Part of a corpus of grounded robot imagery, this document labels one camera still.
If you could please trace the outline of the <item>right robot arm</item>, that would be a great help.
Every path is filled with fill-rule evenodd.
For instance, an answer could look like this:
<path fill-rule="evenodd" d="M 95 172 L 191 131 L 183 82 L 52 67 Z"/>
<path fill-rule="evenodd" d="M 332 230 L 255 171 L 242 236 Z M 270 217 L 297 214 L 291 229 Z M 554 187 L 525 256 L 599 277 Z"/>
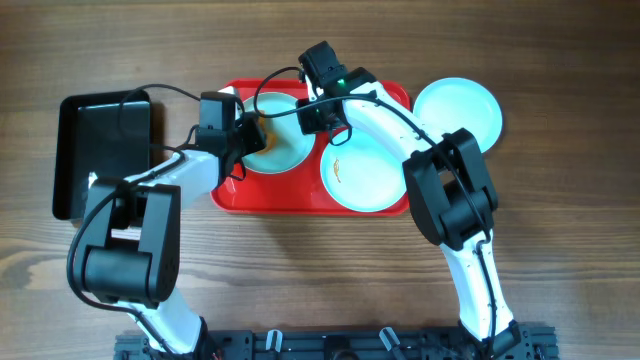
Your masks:
<path fill-rule="evenodd" d="M 340 124 L 372 136 L 402 164 L 410 212 L 423 236 L 444 253 L 474 344 L 496 358 L 518 341 L 517 323 L 493 258 L 495 187 L 481 150 L 466 129 L 422 126 L 368 71 L 305 67 L 308 96 L 298 107 L 313 132 Z"/>

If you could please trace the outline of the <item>orange and green sponge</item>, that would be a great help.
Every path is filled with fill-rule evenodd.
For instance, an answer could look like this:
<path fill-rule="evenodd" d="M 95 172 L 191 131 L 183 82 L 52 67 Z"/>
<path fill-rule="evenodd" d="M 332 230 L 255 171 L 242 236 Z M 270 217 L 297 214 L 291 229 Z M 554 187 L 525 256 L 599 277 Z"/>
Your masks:
<path fill-rule="evenodd" d="M 258 118 L 258 125 L 265 135 L 265 147 L 262 150 L 258 151 L 258 154 L 265 154 L 276 145 L 277 135 L 273 130 L 271 119 L 260 116 Z"/>

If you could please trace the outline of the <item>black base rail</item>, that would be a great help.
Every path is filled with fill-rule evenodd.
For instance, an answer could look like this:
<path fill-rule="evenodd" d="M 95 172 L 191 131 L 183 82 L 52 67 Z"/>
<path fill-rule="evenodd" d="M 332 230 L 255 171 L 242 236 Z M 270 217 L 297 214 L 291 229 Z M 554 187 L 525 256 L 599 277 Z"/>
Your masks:
<path fill-rule="evenodd" d="M 519 342 L 496 359 L 560 359 L 554 327 L 520 324 Z M 285 332 L 211 331 L 218 346 L 214 359 L 482 359 L 461 327 L 395 331 L 397 345 L 387 349 L 378 331 Z M 170 359 L 154 354 L 144 335 L 116 337 L 113 359 Z"/>

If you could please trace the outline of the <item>black water tray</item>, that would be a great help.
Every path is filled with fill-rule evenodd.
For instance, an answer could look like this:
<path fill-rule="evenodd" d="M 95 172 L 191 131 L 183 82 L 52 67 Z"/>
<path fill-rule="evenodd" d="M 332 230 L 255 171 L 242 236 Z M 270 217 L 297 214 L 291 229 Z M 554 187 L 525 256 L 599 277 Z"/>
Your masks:
<path fill-rule="evenodd" d="M 81 218 L 90 182 L 97 177 L 124 178 L 148 170 L 151 140 L 152 106 L 144 91 L 64 99 L 59 108 L 53 216 Z"/>

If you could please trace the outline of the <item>light blue plate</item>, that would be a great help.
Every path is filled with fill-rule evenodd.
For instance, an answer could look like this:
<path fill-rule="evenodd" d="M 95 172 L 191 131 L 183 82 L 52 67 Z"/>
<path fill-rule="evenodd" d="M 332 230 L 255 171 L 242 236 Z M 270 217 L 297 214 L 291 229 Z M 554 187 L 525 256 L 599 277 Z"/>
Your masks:
<path fill-rule="evenodd" d="M 484 86 L 466 78 L 449 77 L 429 84 L 415 99 L 413 113 L 449 133 L 467 129 L 482 153 L 497 143 L 503 128 L 497 99 Z"/>
<path fill-rule="evenodd" d="M 401 163 L 374 138 L 354 129 L 340 132 L 320 160 L 321 181 L 329 195 L 349 210 L 373 213 L 395 205 L 406 193 Z"/>
<path fill-rule="evenodd" d="M 297 99 L 285 93 L 261 93 L 258 110 L 261 113 L 281 113 L 296 109 Z M 273 130 L 277 135 L 276 145 L 265 154 L 253 153 L 243 158 L 247 168 L 263 174 L 278 174 L 300 165 L 315 145 L 314 135 L 302 133 L 296 114 L 273 118 Z"/>

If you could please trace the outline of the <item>red serving tray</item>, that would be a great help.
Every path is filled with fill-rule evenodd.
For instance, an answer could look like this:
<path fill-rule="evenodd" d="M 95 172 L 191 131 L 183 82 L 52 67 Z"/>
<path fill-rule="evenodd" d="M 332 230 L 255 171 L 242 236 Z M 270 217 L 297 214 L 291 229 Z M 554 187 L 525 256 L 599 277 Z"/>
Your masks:
<path fill-rule="evenodd" d="M 405 195 L 386 210 L 362 213 L 338 204 L 326 191 L 320 177 L 320 160 L 330 144 L 326 133 L 313 134 L 315 145 L 308 157 L 297 167 L 278 174 L 263 174 L 250 170 L 243 162 L 234 174 L 245 174 L 242 181 L 227 179 L 211 192 L 212 200 L 222 209 L 245 214 L 304 214 L 336 216 L 395 216 L 409 208 Z"/>

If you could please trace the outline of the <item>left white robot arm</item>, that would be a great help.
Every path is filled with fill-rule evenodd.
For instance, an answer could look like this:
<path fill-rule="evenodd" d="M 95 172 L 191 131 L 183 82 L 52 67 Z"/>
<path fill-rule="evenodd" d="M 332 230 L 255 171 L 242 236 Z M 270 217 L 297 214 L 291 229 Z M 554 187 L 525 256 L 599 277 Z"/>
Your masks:
<path fill-rule="evenodd" d="M 171 148 L 169 160 L 146 172 L 97 179 L 67 255 L 74 295 L 91 307 L 128 314 L 154 359 L 217 358 L 205 320 L 176 287 L 181 211 L 266 146 L 254 112 L 200 123 L 192 132 L 193 143 Z"/>

